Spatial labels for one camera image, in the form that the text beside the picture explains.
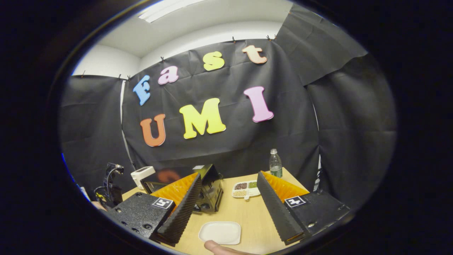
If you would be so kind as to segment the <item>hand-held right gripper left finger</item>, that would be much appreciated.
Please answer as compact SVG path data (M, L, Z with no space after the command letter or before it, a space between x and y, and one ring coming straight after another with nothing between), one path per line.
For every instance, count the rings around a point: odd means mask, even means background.
M195 172L152 194L136 192L107 213L123 227L174 247L188 224L201 189L201 175Z

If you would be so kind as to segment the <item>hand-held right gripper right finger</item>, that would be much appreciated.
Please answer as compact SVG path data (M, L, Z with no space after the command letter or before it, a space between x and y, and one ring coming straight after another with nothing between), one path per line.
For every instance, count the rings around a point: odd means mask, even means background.
M310 193L263 171L257 187L285 245L312 238L350 213L349 206L323 190Z

